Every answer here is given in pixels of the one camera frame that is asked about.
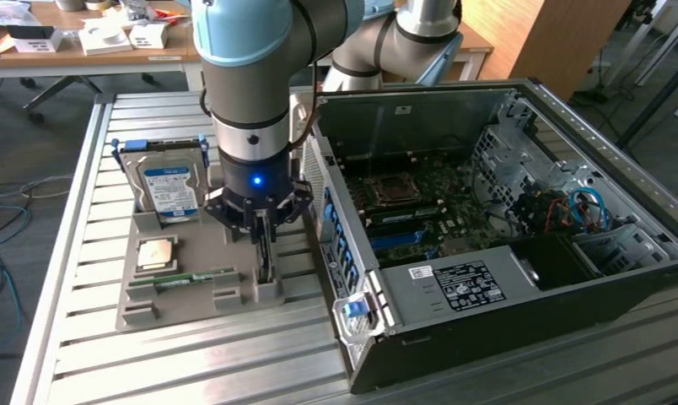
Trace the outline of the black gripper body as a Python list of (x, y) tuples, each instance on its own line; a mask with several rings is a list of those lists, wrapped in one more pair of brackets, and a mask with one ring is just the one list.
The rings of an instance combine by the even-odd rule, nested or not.
[(287, 152), (252, 161), (220, 152), (220, 168), (224, 179), (220, 198), (227, 209), (279, 210), (277, 205), (293, 191)]

